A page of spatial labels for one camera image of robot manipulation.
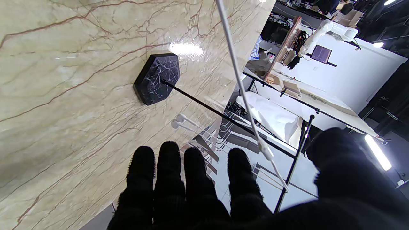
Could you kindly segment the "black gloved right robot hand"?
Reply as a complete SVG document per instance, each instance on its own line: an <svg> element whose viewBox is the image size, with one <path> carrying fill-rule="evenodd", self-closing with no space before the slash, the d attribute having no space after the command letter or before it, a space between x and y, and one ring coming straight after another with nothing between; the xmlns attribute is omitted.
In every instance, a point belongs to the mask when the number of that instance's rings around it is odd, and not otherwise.
<svg viewBox="0 0 409 230"><path fill-rule="evenodd" d="M318 199L279 213L263 201L246 153L228 153L231 210L217 198L202 153L161 145L158 160L140 146L109 230L407 230L408 199L340 128L320 133L310 148L319 173Z"/></svg>

